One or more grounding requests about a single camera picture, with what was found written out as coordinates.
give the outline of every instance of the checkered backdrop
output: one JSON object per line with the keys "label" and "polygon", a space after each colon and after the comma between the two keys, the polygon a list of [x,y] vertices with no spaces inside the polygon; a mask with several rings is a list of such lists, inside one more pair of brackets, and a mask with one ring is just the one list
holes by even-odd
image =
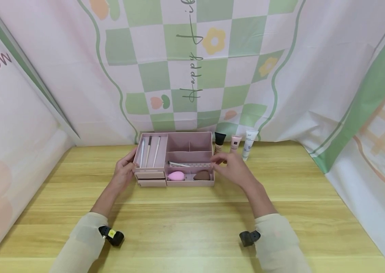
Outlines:
{"label": "checkered backdrop", "polygon": [[0,18],[84,145],[256,129],[321,153],[385,34],[365,1],[14,0]]}
{"label": "checkered backdrop", "polygon": [[88,7],[101,57],[138,131],[235,135],[265,121],[262,94],[288,53],[297,0],[121,0],[117,20],[98,16],[97,5]]}

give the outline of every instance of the makeup sponge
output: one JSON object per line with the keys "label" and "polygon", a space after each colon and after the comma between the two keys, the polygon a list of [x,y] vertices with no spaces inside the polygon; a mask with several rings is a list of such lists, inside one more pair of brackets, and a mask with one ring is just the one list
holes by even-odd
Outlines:
{"label": "makeup sponge", "polygon": [[194,180],[210,180],[211,179],[211,175],[209,174],[208,171],[201,171],[201,172],[198,172],[195,176],[194,176]]}
{"label": "makeup sponge", "polygon": [[184,181],[185,180],[185,173],[173,172],[173,173],[170,173],[167,177],[171,181]]}

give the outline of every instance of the pink beauty sponge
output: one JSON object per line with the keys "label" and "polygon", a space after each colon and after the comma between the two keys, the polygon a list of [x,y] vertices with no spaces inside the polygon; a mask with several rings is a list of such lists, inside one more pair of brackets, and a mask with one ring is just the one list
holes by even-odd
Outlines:
{"label": "pink beauty sponge", "polygon": [[173,173],[170,173],[167,177],[171,181],[184,181],[185,180],[185,173],[182,173],[179,171],[173,172]]}

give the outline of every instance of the green and white checkered pattern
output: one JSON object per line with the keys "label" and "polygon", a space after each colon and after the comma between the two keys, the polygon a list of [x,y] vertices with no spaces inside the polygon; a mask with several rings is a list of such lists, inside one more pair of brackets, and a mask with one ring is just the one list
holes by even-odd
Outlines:
{"label": "green and white checkered pattern", "polygon": [[[185,2],[193,1],[119,0],[117,20],[96,18],[100,54],[126,115],[142,132],[258,128],[273,103],[264,94],[291,45],[298,1]],[[282,24],[287,32],[277,35]]]}

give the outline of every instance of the wooden tabletop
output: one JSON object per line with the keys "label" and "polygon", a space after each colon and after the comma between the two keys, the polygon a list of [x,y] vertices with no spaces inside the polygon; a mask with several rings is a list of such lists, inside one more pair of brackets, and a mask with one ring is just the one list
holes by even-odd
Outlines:
{"label": "wooden tabletop", "polygon": [[[64,154],[0,244],[0,273],[48,272],[130,149],[74,147]],[[302,146],[255,143],[247,164],[290,221],[313,272],[385,273],[385,258]],[[126,239],[121,248],[106,243],[90,272],[262,272],[255,248],[239,243],[240,232],[254,229],[247,199],[221,177],[214,187],[132,182],[109,222]]]}

